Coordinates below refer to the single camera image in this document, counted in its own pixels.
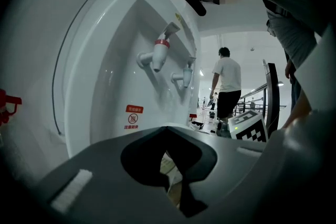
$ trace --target wire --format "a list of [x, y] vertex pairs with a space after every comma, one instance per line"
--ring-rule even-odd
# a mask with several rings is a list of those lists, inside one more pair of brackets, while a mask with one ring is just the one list
[[64, 39], [62, 41], [62, 44], [59, 48], [59, 51], [58, 51], [58, 55], [57, 55], [57, 58], [56, 58], [56, 63], [55, 63], [55, 68], [54, 68], [54, 74], [53, 74], [53, 82], [51, 84], [51, 99], [52, 99], [52, 107], [53, 107], [53, 114], [54, 114], [54, 121], [55, 121], [55, 126], [56, 126], [56, 129], [57, 129], [57, 132], [59, 135], [62, 135], [61, 131], [59, 130], [59, 127], [58, 127], [58, 124], [57, 124], [57, 119], [56, 119], [56, 112], [55, 112], [55, 96], [54, 96], [54, 86], [55, 86], [55, 76], [56, 76], [56, 71], [57, 71], [57, 66], [58, 66], [58, 61], [59, 61], [59, 57], [60, 57], [60, 54], [61, 54], [61, 51], [63, 49], [63, 45], [65, 43], [65, 40], [69, 34], [69, 31], [70, 31], [70, 28], [72, 27], [75, 19], [77, 18], [78, 14], [80, 13], [80, 11], [83, 9], [83, 7], [85, 6], [85, 4], [88, 2], [88, 0], [85, 0], [84, 3], [81, 5], [81, 7], [79, 8], [79, 10], [77, 11], [77, 13], [75, 14], [74, 18], [72, 19], [66, 33], [65, 33], [65, 36], [64, 36]]

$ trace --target man in white t-shirt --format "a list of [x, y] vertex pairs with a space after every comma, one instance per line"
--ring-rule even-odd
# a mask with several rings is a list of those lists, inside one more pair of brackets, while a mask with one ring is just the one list
[[227, 122], [232, 118], [232, 111], [237, 105], [241, 95], [241, 73], [240, 65], [230, 58], [228, 48], [221, 48], [218, 52], [220, 60], [213, 70], [214, 78], [210, 98], [213, 98], [219, 77], [221, 77], [220, 91], [217, 100], [217, 116], [220, 120]]

